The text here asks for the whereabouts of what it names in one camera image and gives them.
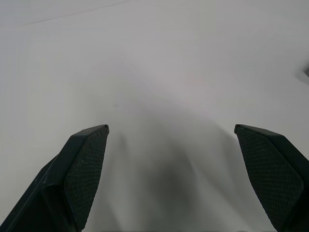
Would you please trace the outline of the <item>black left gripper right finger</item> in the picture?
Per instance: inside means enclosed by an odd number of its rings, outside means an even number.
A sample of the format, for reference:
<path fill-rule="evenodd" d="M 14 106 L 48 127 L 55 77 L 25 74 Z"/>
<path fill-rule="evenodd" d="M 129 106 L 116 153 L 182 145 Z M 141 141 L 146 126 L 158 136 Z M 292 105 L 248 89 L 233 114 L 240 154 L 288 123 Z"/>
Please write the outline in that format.
<path fill-rule="evenodd" d="M 309 161 L 283 135 L 236 124 L 251 186 L 278 232 L 309 230 Z"/>

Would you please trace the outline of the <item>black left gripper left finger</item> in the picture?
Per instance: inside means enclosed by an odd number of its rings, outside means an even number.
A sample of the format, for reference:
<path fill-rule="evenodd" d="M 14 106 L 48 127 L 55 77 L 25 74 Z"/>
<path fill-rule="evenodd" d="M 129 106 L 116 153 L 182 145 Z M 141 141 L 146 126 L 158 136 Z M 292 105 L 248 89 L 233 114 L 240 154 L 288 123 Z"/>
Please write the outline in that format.
<path fill-rule="evenodd" d="M 82 231 L 98 190 L 108 134 L 108 125 L 73 134 L 39 171 L 0 230 Z"/>

